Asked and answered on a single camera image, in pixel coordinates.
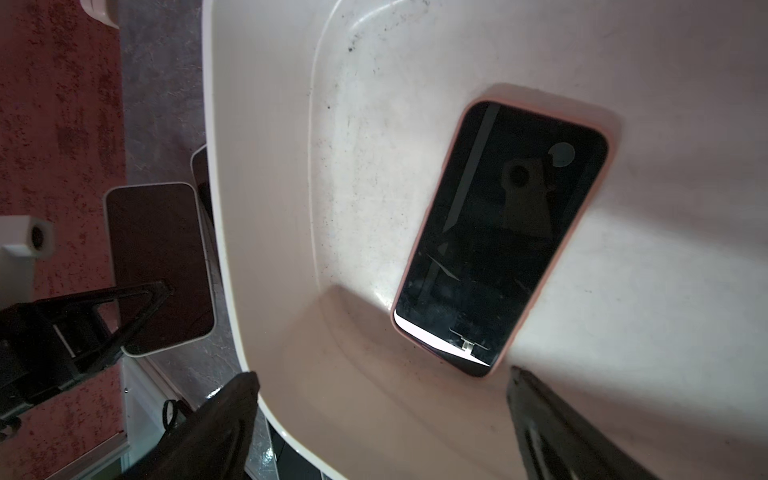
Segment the white plastic storage box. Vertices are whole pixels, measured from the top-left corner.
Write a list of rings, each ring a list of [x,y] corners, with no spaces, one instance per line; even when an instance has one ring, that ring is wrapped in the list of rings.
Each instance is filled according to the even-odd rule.
[[[229,322],[344,479],[767,475],[763,1],[207,1]]]

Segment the pink case phone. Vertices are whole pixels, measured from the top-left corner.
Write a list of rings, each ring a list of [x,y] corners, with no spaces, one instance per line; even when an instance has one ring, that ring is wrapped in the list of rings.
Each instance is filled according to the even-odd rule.
[[[483,378],[524,321],[609,160],[583,122],[469,105],[391,309],[395,328]]]

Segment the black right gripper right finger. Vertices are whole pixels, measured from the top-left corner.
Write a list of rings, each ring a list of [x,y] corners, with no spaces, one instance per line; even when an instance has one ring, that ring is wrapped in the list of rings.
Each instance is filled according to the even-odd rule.
[[[532,372],[511,368],[507,403],[529,479],[653,479]]]

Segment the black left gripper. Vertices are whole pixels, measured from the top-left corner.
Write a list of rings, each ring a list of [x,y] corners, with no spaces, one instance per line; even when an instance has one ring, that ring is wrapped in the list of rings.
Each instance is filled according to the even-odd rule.
[[[1,439],[21,415],[114,365],[173,293],[165,281],[109,287],[1,311]]]

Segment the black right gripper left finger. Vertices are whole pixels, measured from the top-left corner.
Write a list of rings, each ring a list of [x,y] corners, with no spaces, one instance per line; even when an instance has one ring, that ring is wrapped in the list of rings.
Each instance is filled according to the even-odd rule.
[[[123,479],[242,479],[258,412],[254,372],[232,378]]]

